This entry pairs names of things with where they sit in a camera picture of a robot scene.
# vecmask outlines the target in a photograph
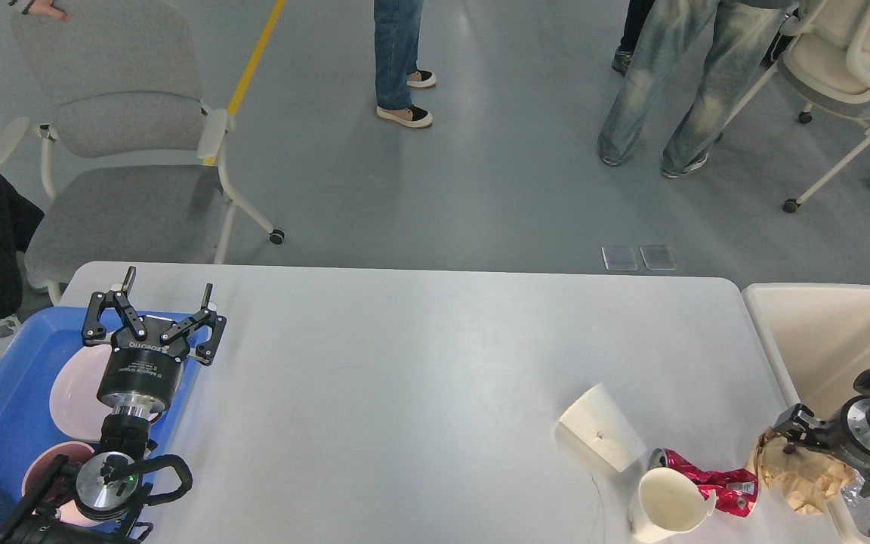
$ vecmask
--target pink plate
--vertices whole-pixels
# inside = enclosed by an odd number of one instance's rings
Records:
[[[79,349],[52,383],[49,413],[66,436],[84,442],[100,441],[103,420],[112,410],[97,400],[96,392],[110,352],[109,345]]]

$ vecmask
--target crushed red can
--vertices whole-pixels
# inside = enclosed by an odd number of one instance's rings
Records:
[[[701,471],[671,449],[656,448],[649,455],[649,467],[666,467],[680,472],[697,484],[704,498],[717,496],[716,509],[742,518],[750,515],[757,501],[757,476],[745,468],[736,471]]]

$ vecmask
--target yellow floor line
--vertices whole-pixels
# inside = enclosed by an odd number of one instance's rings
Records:
[[[270,41],[270,34],[273,33],[273,28],[277,25],[277,20],[280,18],[280,11],[284,9],[284,2],[286,0],[277,0],[273,4],[273,10],[270,10],[267,24],[264,25],[264,30],[260,33],[255,50],[251,53],[251,59],[248,60],[248,66],[244,69],[241,80],[237,83],[237,89],[234,91],[234,96],[231,97],[230,104],[227,106],[227,114],[231,117],[237,115],[241,103],[244,102],[244,96],[248,93],[248,87],[251,86],[251,80],[256,72],[257,65],[260,64],[260,57],[264,55],[264,49],[267,47],[267,42]],[[214,159],[214,157],[203,159],[202,164],[213,166]]]

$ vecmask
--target chair seat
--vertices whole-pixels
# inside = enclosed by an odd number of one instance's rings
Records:
[[[870,87],[845,63],[847,48],[836,48],[814,34],[802,35],[781,59],[788,70],[819,92],[849,104],[870,100]]]
[[[211,166],[89,170],[46,211],[25,264],[68,283],[90,261],[213,262],[227,206]]]
[[[870,119],[870,100],[859,104],[849,104],[842,102],[842,100],[835,100],[833,97],[825,95],[817,89],[809,86],[804,79],[802,79],[800,73],[794,73],[791,71],[791,65],[788,65],[788,63],[780,62],[777,66],[778,72],[780,72],[780,75],[784,77],[784,80],[787,80],[787,83],[790,84],[791,88],[797,91],[797,93],[802,97],[805,97],[808,102],[815,104],[816,107],[847,119]]]

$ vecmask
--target chair leg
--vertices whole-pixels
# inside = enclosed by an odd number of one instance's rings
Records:
[[[224,214],[224,227],[221,228],[221,238],[217,242],[217,252],[214,254],[214,264],[224,264],[227,259],[227,247],[230,245],[230,232],[234,228],[234,217],[237,215],[237,206],[231,201],[227,204],[227,213]]]
[[[806,125],[811,122],[814,117],[811,116],[811,108],[814,107],[813,102],[808,102],[804,104],[804,108],[802,108],[801,113],[797,115],[798,123],[802,125]]]
[[[797,197],[797,199],[794,199],[793,200],[794,204],[797,204],[796,206],[793,207],[794,209],[788,210],[788,206],[787,206],[787,204],[785,204],[784,211],[788,211],[788,212],[797,211],[797,209],[798,209],[797,206],[801,206],[801,204],[804,204],[805,201],[810,199],[811,195],[814,195],[814,193],[817,192],[818,189],[821,189],[822,186],[825,185],[825,183],[828,183],[829,180],[831,180],[832,177],[834,177],[836,175],[836,173],[839,172],[840,169],[845,168],[845,166],[848,165],[848,162],[852,162],[852,159],[855,159],[859,155],[859,153],[864,151],[864,149],[866,147],[868,147],[869,145],[870,145],[870,134],[867,135],[867,138],[864,138],[863,141],[861,141],[861,144],[857,144],[855,149],[852,149],[848,153],[848,155],[845,155],[845,157],[843,159],[841,159],[841,161],[838,161],[837,165],[833,165],[831,167],[831,169],[829,169],[828,172],[825,173],[825,175],[821,176],[821,178],[818,179],[818,181],[816,181],[814,183],[814,185],[812,185],[808,190],[805,190],[804,195],[801,195],[801,196]]]
[[[49,281],[45,288],[49,291],[49,300],[52,300],[52,305],[59,306],[59,299],[63,297],[62,289],[59,288],[59,282]]]
[[[230,180],[227,177],[227,145],[221,145],[221,151],[217,153],[217,169],[220,170],[221,176],[221,186],[224,187],[224,192],[227,194],[228,199],[231,199],[235,206],[240,207],[242,210],[251,216],[251,219],[255,220],[257,224],[265,232],[270,235],[270,241],[275,244],[280,244],[280,242],[284,241],[284,232],[279,228],[273,227],[273,224],[268,221],[264,214],[260,213],[257,208],[253,206],[244,196],[239,193],[238,190],[234,189],[233,185],[230,183]]]
[[[743,95],[742,99],[736,103],[734,106],[734,110],[731,110],[731,114],[727,117],[727,121],[724,123],[724,128],[727,128],[727,125],[731,124],[731,121],[734,120],[736,114],[740,113],[740,110],[743,110],[743,107],[747,106],[747,103],[756,95],[756,93],[760,90],[760,87],[763,87],[764,84],[770,81],[770,77],[774,76],[774,73],[777,73],[777,64],[770,65],[770,68],[767,69],[766,72],[754,83],[754,86],[750,88],[749,91],[745,95]]]

